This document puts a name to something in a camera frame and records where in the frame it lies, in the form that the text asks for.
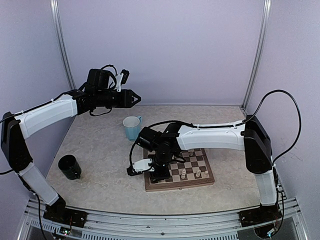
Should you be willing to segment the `white chess king piece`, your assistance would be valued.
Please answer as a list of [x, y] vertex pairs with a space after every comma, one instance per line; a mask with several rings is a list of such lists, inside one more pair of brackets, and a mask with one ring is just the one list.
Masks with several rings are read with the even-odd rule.
[[183, 170], [181, 171], [180, 179], [181, 179], [182, 181], [187, 179], [187, 171], [186, 171], [186, 169], [183, 169]]

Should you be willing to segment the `wooden chess board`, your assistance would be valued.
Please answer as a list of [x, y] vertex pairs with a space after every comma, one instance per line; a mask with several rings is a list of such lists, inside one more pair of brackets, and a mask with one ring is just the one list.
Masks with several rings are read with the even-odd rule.
[[182, 190], [214, 184], [213, 172], [203, 148], [184, 150], [180, 155], [185, 162], [171, 162], [168, 166], [168, 179], [154, 181], [149, 172], [144, 174], [146, 192]]

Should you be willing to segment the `white chess knight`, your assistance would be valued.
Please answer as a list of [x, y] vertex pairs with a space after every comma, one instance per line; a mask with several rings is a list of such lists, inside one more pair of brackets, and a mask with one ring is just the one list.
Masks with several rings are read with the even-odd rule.
[[196, 174], [195, 174], [195, 177], [196, 178], [199, 178], [201, 176], [201, 170], [198, 170], [197, 172], [196, 172]]

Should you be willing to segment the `white chess piece edge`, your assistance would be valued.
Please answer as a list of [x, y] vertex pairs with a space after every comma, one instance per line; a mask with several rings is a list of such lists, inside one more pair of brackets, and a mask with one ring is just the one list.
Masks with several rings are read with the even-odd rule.
[[210, 177], [210, 176], [209, 176], [209, 172], [208, 172], [207, 170], [204, 171], [202, 177], [205, 178], [205, 179], [206, 179], [206, 178], [209, 178], [209, 177]]

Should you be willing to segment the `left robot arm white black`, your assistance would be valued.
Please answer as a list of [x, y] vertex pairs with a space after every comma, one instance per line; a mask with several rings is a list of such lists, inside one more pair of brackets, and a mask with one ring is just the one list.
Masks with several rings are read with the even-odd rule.
[[87, 81], [80, 88], [63, 92], [31, 109], [3, 115], [0, 145], [9, 166], [31, 191], [51, 207], [50, 214], [61, 223], [70, 218], [70, 211], [33, 163], [26, 139], [61, 120], [86, 112], [92, 114], [96, 108], [132, 108], [141, 101], [141, 97], [131, 89], [122, 88], [129, 75], [125, 69], [115, 73], [104, 68], [91, 69]]

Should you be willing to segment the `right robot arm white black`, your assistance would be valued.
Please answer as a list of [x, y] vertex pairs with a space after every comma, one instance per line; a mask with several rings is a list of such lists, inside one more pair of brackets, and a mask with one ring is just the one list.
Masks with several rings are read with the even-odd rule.
[[192, 124], [166, 120], [144, 127], [134, 142], [151, 156], [130, 162], [130, 176], [151, 173], [156, 180], [169, 177], [169, 164], [182, 151], [195, 149], [242, 152], [246, 169], [255, 177], [260, 206], [256, 218], [266, 222], [278, 203], [271, 140], [259, 120], [251, 115], [244, 120], [220, 124]]

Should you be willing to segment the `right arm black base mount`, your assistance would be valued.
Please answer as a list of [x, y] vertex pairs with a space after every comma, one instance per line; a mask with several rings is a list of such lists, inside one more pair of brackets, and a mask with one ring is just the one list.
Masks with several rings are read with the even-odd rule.
[[239, 212], [241, 226], [249, 227], [280, 219], [282, 213], [279, 210], [263, 210], [260, 207]]

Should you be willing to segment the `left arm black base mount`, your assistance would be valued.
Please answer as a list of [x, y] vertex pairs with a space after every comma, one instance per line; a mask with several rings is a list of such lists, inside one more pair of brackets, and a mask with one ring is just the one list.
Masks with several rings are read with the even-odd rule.
[[48, 208], [43, 214], [43, 217], [46, 220], [79, 228], [84, 228], [87, 216], [87, 212], [71, 208], [63, 208], [60, 210]]

